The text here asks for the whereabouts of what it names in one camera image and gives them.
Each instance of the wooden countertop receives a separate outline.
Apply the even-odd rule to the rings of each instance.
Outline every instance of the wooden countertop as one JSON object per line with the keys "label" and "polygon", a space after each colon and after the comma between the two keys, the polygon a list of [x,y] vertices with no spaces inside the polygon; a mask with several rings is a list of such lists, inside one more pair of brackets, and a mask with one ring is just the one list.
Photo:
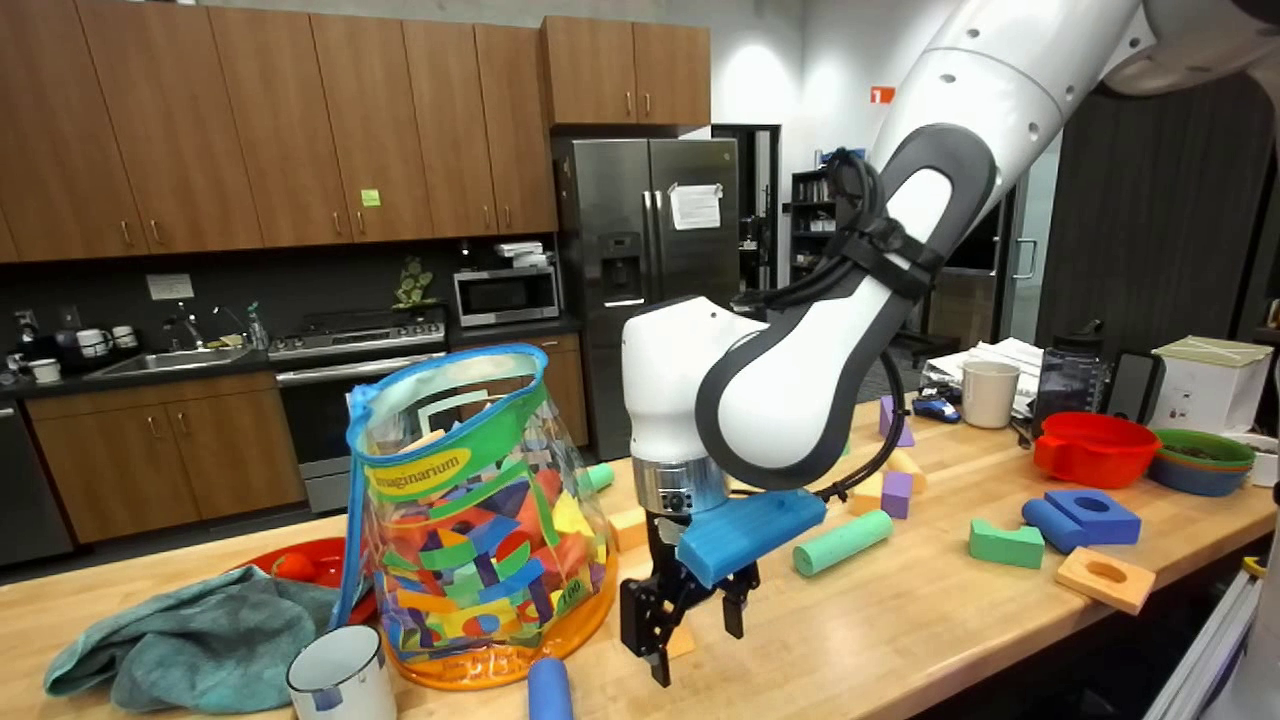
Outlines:
{"label": "wooden countertop", "polygon": [[[860,454],[872,454],[872,411],[860,411]],[[789,549],[762,564],[763,584],[750,604],[750,637],[722,633],[722,600],[685,619],[688,651],[672,662],[672,688],[650,679],[650,665],[618,639],[618,611],[570,655],[577,711],[607,718],[912,718],[1002,670],[1107,615],[1099,604],[1053,584],[1057,557],[1042,569],[1002,569],[966,557],[971,516],[1018,525],[1020,503],[1050,485],[1008,434],[978,434],[916,422],[916,465],[927,494],[894,539],[822,582],[789,569]],[[1199,564],[1272,533],[1272,500],[1245,489],[1225,500],[1178,498],[1159,485],[1115,494],[1145,516],[1145,539],[1115,549],[1173,584]],[[638,516],[628,470],[604,498],[612,516]],[[52,655],[89,626],[165,590],[213,577],[255,551],[337,536],[343,522],[198,545],[89,571],[0,590],[0,718],[122,718],[106,698],[52,699],[40,688]],[[624,577],[642,577],[650,551],[624,551]],[[424,691],[399,686],[399,718],[492,720],[523,718],[523,686],[498,691]]]}

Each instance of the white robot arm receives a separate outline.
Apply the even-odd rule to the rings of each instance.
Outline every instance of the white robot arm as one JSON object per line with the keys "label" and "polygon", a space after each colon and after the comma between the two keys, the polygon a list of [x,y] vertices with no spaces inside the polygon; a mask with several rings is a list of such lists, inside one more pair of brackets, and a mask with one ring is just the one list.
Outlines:
{"label": "white robot arm", "polygon": [[[745,600],[754,559],[800,527],[763,533],[754,516],[745,533],[762,533],[762,545],[701,564],[688,527],[727,503],[724,472],[763,494],[800,494],[841,459],[868,363],[1097,84],[1173,91],[1254,70],[1277,54],[1277,18],[1270,0],[956,3],[909,71],[868,166],[841,169],[846,249],[815,280],[789,290],[769,326],[688,301],[624,330],[624,406],[656,559],[650,584],[624,584],[624,604],[642,591],[642,626],[681,626],[685,604],[714,590]],[[653,611],[646,591],[681,611]],[[660,662],[666,679],[660,639],[638,643],[624,628],[624,643]]]}

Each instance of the green toy block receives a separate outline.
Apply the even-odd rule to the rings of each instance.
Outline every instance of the green toy block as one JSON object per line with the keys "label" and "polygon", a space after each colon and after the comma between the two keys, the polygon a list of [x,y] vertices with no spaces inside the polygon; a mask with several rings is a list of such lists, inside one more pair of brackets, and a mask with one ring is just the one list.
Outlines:
{"label": "green toy block", "polygon": [[998,527],[990,522],[967,522],[967,557],[1013,569],[1042,569],[1045,536],[1042,527]]}

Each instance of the green cloth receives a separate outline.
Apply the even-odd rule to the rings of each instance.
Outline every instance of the green cloth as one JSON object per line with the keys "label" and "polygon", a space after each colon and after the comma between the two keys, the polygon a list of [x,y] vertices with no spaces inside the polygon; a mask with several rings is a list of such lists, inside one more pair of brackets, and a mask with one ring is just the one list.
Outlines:
{"label": "green cloth", "polygon": [[289,662],[329,628],[333,590],[289,584],[255,569],[152,596],[63,649],[47,698],[112,686],[129,711],[285,707]]}

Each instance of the black cable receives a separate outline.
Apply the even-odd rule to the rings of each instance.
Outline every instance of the black cable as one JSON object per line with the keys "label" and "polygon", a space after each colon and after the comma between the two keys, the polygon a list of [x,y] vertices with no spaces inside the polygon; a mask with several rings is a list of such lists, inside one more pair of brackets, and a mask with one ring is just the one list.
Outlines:
{"label": "black cable", "polygon": [[895,374],[895,363],[894,363],[887,351],[882,351],[882,363],[883,363],[887,401],[894,401],[887,434],[883,434],[883,440],[882,440],[882,450],[877,450],[877,457],[872,457],[868,465],[860,465],[857,472],[849,472],[849,477],[833,480],[828,489],[813,494],[813,498],[822,498],[822,500],[833,500],[833,498],[849,500],[849,494],[854,494],[857,485],[866,485],[877,470],[887,465],[887,457],[895,454],[895,440],[900,440],[906,429],[909,429],[906,378]]}

